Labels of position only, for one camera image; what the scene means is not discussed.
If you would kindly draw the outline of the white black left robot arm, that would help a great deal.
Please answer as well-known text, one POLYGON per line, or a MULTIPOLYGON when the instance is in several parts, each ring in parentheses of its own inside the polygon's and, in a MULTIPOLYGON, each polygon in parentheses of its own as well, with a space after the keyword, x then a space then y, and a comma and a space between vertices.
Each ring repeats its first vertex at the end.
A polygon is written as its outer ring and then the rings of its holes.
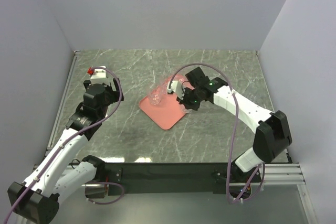
POLYGON ((120 105, 124 96, 120 80, 100 78, 84 82, 83 101, 70 117, 57 144, 42 163, 24 179, 13 182, 7 190, 11 203, 10 213, 16 213, 33 223, 50 223, 61 203, 84 184, 109 184, 106 164, 89 155, 69 174, 64 170, 74 156, 92 139, 111 114, 109 105, 120 105))

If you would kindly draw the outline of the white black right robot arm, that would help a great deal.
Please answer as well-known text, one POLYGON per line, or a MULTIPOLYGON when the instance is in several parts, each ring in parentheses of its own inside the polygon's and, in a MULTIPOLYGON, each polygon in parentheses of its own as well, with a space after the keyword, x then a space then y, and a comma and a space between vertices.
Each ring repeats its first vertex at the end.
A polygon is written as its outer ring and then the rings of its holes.
POLYGON ((210 79, 200 67, 185 76, 189 88, 177 80, 170 80, 166 88, 168 94, 176 94, 179 104, 196 111, 202 101, 208 101, 233 114, 255 135, 252 147, 231 162, 230 175, 235 181, 244 181, 252 169, 271 163, 292 144, 288 119, 282 111, 258 106, 232 89, 224 77, 210 79))

